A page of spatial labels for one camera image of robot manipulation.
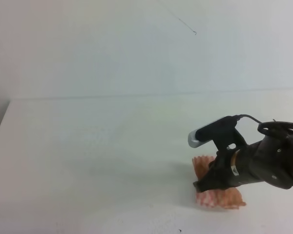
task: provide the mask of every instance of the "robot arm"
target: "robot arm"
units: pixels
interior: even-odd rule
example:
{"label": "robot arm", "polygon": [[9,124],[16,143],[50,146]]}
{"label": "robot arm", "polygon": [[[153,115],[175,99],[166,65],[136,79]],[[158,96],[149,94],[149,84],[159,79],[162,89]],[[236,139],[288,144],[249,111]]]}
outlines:
{"label": "robot arm", "polygon": [[[242,117],[259,123],[258,131],[265,135],[262,141],[245,142],[235,128]],[[218,149],[217,157],[209,164],[209,172],[193,183],[198,192],[262,181],[283,189],[293,186],[293,123],[261,123],[248,115],[227,116],[188,136],[192,148],[211,140]]]}

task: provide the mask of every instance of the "pink sponge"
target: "pink sponge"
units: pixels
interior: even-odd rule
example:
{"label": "pink sponge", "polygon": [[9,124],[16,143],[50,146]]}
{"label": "pink sponge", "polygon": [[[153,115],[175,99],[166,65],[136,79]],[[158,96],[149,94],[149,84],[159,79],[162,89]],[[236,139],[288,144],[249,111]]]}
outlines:
{"label": "pink sponge", "polygon": [[[194,171],[200,180],[209,170],[209,163],[214,160],[213,156],[199,156],[192,159]],[[236,188],[226,190],[208,190],[203,193],[196,193],[196,202],[204,207],[220,207],[224,209],[239,209],[246,206],[241,193]]]}

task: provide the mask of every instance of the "cable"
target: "cable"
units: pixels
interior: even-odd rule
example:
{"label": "cable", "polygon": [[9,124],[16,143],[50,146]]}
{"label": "cable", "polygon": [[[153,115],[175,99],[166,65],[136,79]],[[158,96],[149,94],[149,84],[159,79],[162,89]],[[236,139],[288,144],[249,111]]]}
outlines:
{"label": "cable", "polygon": [[250,119],[254,120],[256,123],[259,123],[259,124],[262,123],[261,121],[255,119],[254,117],[252,117],[252,116],[250,116],[250,115],[238,115],[238,116],[239,116],[239,119],[241,119],[241,118],[243,118],[243,117],[247,117],[247,118],[250,118]]}

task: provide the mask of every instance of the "white wall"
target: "white wall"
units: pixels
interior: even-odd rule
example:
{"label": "white wall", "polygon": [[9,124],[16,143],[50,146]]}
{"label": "white wall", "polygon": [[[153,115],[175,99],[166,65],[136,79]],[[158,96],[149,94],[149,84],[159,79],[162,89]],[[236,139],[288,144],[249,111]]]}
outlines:
{"label": "white wall", "polygon": [[279,88],[293,0],[0,0],[6,99]]}

